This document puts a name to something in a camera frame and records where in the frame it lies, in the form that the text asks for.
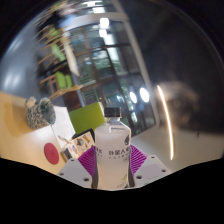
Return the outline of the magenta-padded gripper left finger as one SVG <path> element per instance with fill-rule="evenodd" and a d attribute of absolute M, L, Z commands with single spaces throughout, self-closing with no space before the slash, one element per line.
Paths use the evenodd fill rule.
<path fill-rule="evenodd" d="M 69 159 L 58 176 L 84 188 L 96 189 L 98 174 L 95 147 L 91 147 L 78 159 Z"/>

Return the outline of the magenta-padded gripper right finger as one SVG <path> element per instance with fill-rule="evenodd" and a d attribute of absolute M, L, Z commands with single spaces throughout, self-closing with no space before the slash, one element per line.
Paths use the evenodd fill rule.
<path fill-rule="evenodd" d="M 136 146 L 131 146 L 129 186 L 140 188 L 170 174 L 168 168 L 156 155 L 147 155 Z"/>

